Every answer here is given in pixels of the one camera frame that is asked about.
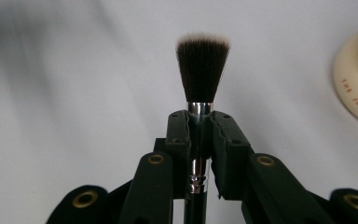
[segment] clamp jaw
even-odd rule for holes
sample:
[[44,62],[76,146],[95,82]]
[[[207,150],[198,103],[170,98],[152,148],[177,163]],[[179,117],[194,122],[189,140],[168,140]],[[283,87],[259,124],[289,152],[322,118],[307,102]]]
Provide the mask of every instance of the clamp jaw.
[[[277,158],[255,153],[235,120],[205,117],[201,143],[210,147],[219,197],[242,201],[246,223],[356,223],[358,190],[336,189],[327,201],[296,180]],[[67,194],[48,224],[172,223],[172,200],[184,199],[191,142],[185,110],[169,115],[166,138],[144,155],[133,180],[112,192],[83,186]]]

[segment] dark brown bristles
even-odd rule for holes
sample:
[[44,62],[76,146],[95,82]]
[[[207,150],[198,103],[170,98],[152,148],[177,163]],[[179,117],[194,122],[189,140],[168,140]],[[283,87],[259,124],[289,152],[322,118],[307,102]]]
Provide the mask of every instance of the dark brown bristles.
[[225,38],[194,34],[182,37],[176,47],[188,102],[212,103],[229,52]]

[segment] white backdrop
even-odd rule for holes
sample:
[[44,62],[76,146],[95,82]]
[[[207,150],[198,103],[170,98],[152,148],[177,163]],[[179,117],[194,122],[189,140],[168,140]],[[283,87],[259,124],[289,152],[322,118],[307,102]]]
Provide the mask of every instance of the white backdrop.
[[[358,1],[0,0],[0,224],[45,223],[72,189],[132,179],[185,108],[175,44],[191,32],[231,40],[215,109],[255,151],[325,198],[358,189],[358,119],[332,83]],[[207,223],[244,223],[216,196],[211,180]]]

